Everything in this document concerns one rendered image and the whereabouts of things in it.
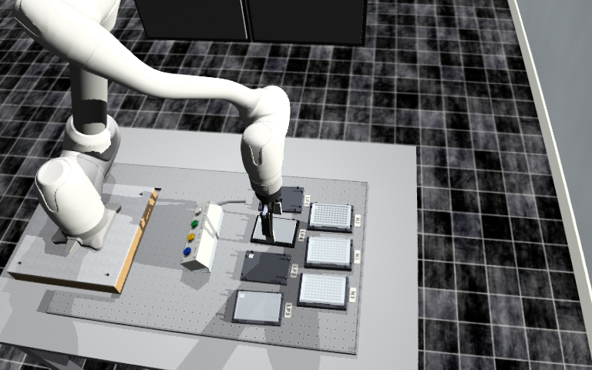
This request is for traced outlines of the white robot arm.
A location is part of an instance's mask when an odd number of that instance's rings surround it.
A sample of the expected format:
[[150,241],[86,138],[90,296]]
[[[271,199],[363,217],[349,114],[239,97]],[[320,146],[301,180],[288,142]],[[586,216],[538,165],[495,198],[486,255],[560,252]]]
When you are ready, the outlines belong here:
[[233,104],[247,127],[240,151],[253,191],[271,195],[282,185],[290,120],[284,90],[248,89],[226,79],[150,68],[109,33],[119,4],[120,0],[16,0],[12,8],[14,19],[32,39],[69,63],[72,115],[60,157],[44,163],[35,175],[35,194],[59,227],[52,242],[66,244],[64,251],[71,256],[80,246],[100,251],[122,209],[119,203],[101,201],[103,181],[121,140],[116,121],[107,115],[108,80],[161,99],[222,99]]

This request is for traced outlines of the white button panel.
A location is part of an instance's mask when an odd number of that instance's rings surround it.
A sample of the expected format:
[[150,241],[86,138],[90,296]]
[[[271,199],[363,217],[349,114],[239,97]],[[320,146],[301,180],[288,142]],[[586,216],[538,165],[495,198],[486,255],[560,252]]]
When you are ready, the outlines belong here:
[[196,204],[180,264],[183,271],[210,273],[214,261],[217,241],[224,217],[219,205],[242,203],[246,200],[228,200],[215,203],[212,200]]

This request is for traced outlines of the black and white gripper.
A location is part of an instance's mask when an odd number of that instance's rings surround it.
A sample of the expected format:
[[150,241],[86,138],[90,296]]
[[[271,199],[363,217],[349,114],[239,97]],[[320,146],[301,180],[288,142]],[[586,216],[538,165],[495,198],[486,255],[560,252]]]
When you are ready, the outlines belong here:
[[255,194],[256,197],[260,201],[262,201],[261,204],[263,206],[262,212],[260,212],[262,235],[265,235],[266,241],[275,243],[273,230],[273,213],[282,215],[282,199],[279,198],[281,196],[281,188],[276,193],[273,193],[271,195],[260,195],[256,192]]

